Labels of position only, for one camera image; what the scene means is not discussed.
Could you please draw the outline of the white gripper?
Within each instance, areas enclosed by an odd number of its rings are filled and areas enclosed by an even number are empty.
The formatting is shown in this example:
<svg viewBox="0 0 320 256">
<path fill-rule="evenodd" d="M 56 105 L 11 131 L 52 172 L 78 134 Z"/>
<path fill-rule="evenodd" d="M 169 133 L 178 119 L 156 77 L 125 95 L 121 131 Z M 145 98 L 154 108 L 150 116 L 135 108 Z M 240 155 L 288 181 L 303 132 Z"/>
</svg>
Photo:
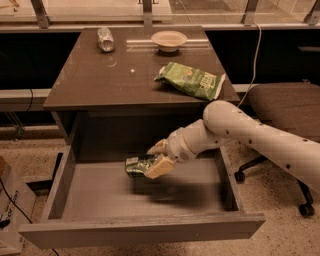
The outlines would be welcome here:
<svg viewBox="0 0 320 256">
<path fill-rule="evenodd" d="M 172 171 L 175 161 L 185 163 L 195 159 L 197 154 L 192 151 L 195 135 L 196 132 L 193 128 L 185 127 L 172 132 L 167 140 L 158 141 L 147 153 L 159 156 L 144 175 L 147 178 L 155 179 Z"/>
</svg>

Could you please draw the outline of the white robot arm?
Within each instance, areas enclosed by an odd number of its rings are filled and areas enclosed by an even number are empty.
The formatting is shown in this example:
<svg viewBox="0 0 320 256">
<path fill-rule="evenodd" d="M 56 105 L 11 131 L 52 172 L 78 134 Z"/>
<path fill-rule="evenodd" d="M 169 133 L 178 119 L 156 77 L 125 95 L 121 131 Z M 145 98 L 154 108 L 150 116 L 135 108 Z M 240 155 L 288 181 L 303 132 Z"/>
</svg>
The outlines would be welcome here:
<svg viewBox="0 0 320 256">
<path fill-rule="evenodd" d="M 157 156 L 145 172 L 151 179 L 164 175 L 198 154 L 231 140 L 246 144 L 309 188 L 320 192 L 320 143 L 262 124 L 226 101 L 206 106 L 203 117 L 172 132 L 148 152 Z"/>
</svg>

